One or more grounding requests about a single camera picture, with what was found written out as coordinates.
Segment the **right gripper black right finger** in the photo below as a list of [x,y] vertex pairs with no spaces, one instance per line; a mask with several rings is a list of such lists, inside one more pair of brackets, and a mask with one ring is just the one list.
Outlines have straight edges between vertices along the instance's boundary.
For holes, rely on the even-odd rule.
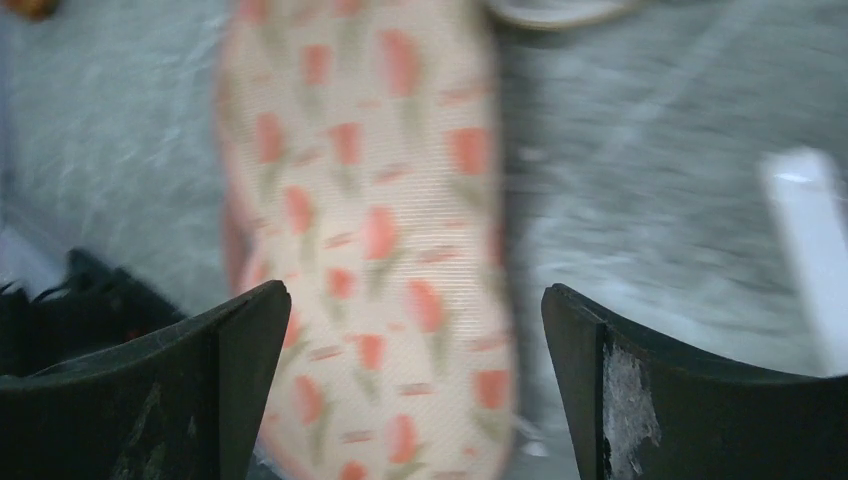
[[545,335],[584,479],[843,479],[847,380],[741,363],[556,284]]

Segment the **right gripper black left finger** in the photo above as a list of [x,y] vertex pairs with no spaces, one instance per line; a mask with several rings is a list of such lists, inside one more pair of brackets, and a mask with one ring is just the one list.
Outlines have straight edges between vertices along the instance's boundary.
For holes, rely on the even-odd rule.
[[55,373],[1,382],[5,479],[243,479],[291,298],[266,282]]

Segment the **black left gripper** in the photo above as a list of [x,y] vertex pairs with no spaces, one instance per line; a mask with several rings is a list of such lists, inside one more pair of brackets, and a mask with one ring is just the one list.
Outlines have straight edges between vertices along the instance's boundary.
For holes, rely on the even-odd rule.
[[186,318],[153,288],[89,252],[68,254],[64,279],[34,297],[1,285],[1,375],[61,370],[73,359],[122,345]]

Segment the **pink floral mesh laundry bag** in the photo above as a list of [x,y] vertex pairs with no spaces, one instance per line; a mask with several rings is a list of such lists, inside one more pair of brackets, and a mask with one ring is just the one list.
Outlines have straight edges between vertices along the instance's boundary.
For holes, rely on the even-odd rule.
[[250,238],[285,283],[259,433],[288,479],[499,479],[517,354],[495,44],[476,1],[239,1],[217,123]]

